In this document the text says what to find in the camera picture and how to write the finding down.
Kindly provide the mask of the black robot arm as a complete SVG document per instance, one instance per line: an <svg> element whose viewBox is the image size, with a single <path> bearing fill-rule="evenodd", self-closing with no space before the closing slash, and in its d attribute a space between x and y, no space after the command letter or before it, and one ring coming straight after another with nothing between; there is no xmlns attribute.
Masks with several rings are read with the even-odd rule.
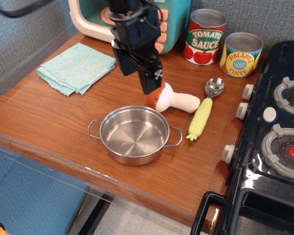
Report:
<svg viewBox="0 0 294 235"><path fill-rule="evenodd" d="M108 17L115 23L111 45L123 75L137 72L144 94L162 85L163 68L155 47L161 35L162 12L153 0L109 0Z"/></svg>

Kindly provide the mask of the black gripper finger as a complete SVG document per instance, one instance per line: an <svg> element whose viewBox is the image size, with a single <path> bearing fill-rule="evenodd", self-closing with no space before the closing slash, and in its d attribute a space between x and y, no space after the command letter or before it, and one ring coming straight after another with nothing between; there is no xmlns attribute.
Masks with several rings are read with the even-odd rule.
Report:
<svg viewBox="0 0 294 235"><path fill-rule="evenodd" d="M156 71L144 71L139 69L138 74L144 94L150 94L162 86L162 69Z"/></svg>
<svg viewBox="0 0 294 235"><path fill-rule="evenodd" d="M112 47L112 49L124 76L138 71L138 63L132 51L119 47Z"/></svg>

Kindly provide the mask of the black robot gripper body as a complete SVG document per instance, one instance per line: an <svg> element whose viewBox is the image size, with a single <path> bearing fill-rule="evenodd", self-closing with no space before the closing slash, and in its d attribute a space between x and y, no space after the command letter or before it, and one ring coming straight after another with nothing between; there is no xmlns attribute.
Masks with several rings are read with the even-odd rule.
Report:
<svg viewBox="0 0 294 235"><path fill-rule="evenodd" d="M158 68L159 53L155 42L160 36L158 6L155 4L111 4L109 17L115 23L111 32L115 39L113 47L133 52L138 67L147 71Z"/></svg>

